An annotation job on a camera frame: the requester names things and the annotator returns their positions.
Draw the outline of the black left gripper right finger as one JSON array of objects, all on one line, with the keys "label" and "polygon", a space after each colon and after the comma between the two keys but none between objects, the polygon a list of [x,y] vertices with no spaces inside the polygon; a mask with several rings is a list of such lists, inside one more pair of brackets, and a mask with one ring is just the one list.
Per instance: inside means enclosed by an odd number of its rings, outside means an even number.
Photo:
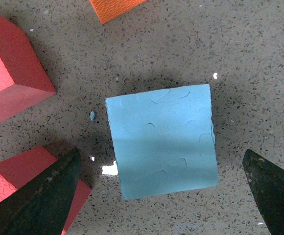
[{"label": "black left gripper right finger", "polygon": [[242,164],[268,230],[272,235],[284,235],[284,170],[250,149]]}]

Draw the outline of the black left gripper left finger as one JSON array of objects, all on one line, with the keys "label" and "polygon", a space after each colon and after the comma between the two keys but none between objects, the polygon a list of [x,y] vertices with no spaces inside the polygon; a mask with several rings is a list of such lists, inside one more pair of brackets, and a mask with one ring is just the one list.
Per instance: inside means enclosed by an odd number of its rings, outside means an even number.
[{"label": "black left gripper left finger", "polygon": [[60,235],[81,170],[77,148],[0,202],[0,235]]}]

